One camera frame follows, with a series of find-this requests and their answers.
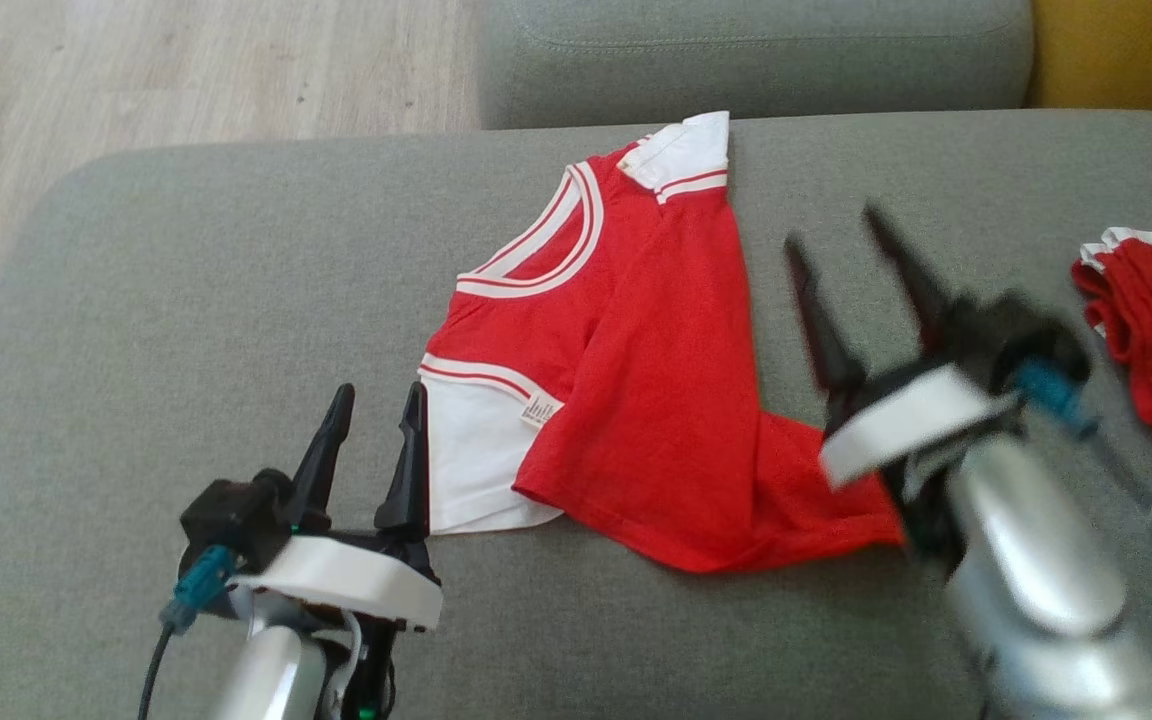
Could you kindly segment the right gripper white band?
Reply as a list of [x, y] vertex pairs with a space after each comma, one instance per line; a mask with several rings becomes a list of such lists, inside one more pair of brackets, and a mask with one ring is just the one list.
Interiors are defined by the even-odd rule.
[[[940, 353], [952, 296], [877, 202], [867, 202], [863, 218], [905, 291], [923, 351]], [[916, 558], [963, 560], [967, 541], [945, 495], [945, 465], [909, 473], [908, 458], [960, 434], [973, 437], [978, 425], [992, 432], [993, 420], [1010, 414], [1018, 397], [990, 395], [956, 364], [940, 361], [867, 381], [867, 367], [829, 314], [803, 238], [787, 236], [783, 252], [814, 386], [826, 397], [818, 462], [832, 497], [818, 492], [818, 558], [910, 541]]]

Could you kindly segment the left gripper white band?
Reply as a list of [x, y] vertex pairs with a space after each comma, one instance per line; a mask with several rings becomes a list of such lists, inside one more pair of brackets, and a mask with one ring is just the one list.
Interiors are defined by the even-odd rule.
[[[340, 384], [291, 478], [291, 530], [329, 530], [326, 506], [355, 406]], [[399, 430], [380, 536], [422, 543], [430, 535], [429, 392], [412, 382]], [[392, 651], [399, 632], [429, 632], [442, 588], [401, 559], [326, 537], [294, 536], [260, 574], [229, 582], [247, 642], [229, 676], [229, 720], [389, 720], [396, 702]]]

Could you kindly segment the red white-sleeved t-shirt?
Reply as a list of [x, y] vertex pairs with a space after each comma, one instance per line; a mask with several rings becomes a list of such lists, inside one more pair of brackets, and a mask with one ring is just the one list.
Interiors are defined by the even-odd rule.
[[768, 414], [728, 200], [730, 114], [567, 165], [535, 223], [454, 282], [419, 364], [435, 536], [575, 520], [682, 571], [902, 543], [876, 478]]

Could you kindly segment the large grey sofa seat cushion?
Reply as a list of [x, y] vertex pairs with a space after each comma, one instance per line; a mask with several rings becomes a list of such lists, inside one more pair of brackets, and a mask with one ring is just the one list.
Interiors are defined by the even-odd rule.
[[[641, 128], [159, 149], [74, 170], [0, 282], [0, 720], [132, 719], [211, 480], [293, 471], [355, 382], [332, 515], [369, 526], [454, 276], [524, 232], [566, 164]], [[765, 406], [823, 401], [782, 242], [809, 247], [873, 367], [916, 348], [861, 223], [881, 202], [943, 281], [1082, 323], [1069, 268], [1152, 229], [1152, 113], [740, 120], [730, 197]], [[430, 543], [442, 624], [397, 641], [394, 720], [978, 715], [940, 589], [899, 551], [695, 577], [558, 520]]]

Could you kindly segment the grey sofa back cushion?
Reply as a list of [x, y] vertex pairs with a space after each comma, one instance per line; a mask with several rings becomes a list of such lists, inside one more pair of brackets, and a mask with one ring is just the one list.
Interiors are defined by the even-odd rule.
[[488, 129], [1020, 108], [1030, 0], [484, 0]]

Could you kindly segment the mustard yellow cushion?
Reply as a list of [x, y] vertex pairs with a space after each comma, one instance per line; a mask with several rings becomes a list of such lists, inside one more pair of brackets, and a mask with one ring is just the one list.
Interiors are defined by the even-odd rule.
[[1030, 0], [1032, 108], [1151, 109], [1152, 0]]

